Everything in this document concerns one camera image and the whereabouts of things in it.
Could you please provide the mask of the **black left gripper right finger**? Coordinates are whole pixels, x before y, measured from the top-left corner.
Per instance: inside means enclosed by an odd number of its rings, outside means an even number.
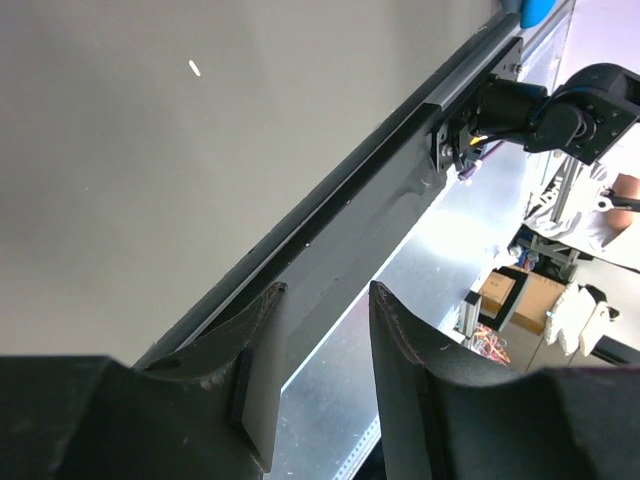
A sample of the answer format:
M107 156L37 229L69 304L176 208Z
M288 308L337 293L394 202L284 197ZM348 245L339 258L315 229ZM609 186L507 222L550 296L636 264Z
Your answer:
M381 282L369 328L390 479L635 479L639 370L521 375L457 344Z

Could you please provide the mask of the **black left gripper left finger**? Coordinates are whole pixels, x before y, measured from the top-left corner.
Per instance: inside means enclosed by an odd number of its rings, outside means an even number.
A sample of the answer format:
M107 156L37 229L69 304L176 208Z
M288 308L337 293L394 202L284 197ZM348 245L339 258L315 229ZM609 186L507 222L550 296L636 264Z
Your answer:
M5 479L260 479L271 470L286 287L137 370L107 356L1 360Z

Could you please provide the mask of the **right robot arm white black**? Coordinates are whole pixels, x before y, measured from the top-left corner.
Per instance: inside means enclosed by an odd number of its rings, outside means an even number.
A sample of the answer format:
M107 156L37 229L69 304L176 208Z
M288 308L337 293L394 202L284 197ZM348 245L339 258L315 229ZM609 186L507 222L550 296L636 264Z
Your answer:
M444 112L431 155L435 164L454 163L464 178L493 142L529 153L560 150L590 165L638 123L639 75L619 65L587 66L552 93L489 74Z

